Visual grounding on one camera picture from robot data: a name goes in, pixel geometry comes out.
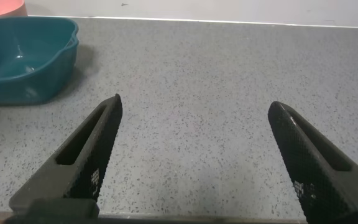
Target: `table surface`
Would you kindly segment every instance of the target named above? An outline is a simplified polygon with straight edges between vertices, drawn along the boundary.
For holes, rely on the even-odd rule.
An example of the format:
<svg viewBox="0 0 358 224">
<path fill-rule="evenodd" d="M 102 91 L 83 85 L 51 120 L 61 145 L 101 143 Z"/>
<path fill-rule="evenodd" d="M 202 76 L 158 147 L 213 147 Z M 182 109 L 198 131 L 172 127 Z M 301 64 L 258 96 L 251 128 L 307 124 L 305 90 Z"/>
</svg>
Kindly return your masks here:
<svg viewBox="0 0 358 224">
<path fill-rule="evenodd" d="M 102 100 L 123 116 L 105 215 L 304 220 L 267 119 L 292 106 L 358 163 L 358 29 L 74 19 L 73 78 L 0 107 L 0 212 Z"/>
</svg>

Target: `teal plastic basin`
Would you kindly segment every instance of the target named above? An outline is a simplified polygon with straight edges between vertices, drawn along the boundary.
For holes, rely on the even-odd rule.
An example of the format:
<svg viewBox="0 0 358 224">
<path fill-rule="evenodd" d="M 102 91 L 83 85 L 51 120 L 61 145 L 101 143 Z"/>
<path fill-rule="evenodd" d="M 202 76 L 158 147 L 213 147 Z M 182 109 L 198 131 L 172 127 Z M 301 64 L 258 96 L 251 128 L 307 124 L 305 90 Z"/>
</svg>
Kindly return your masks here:
<svg viewBox="0 0 358 224">
<path fill-rule="evenodd" d="M 77 24 L 65 18 L 0 18 L 0 105 L 42 103 L 70 79 Z"/>
</svg>

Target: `pink container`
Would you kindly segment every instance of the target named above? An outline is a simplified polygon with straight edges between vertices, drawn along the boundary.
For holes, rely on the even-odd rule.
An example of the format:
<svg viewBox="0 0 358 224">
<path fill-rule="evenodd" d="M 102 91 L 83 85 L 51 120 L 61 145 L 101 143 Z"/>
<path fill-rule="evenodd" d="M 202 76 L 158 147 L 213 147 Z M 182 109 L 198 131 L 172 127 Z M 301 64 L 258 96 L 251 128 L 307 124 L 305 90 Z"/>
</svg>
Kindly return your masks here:
<svg viewBox="0 0 358 224">
<path fill-rule="evenodd" d="M 0 17 L 27 16 L 24 0 L 0 0 Z"/>
</svg>

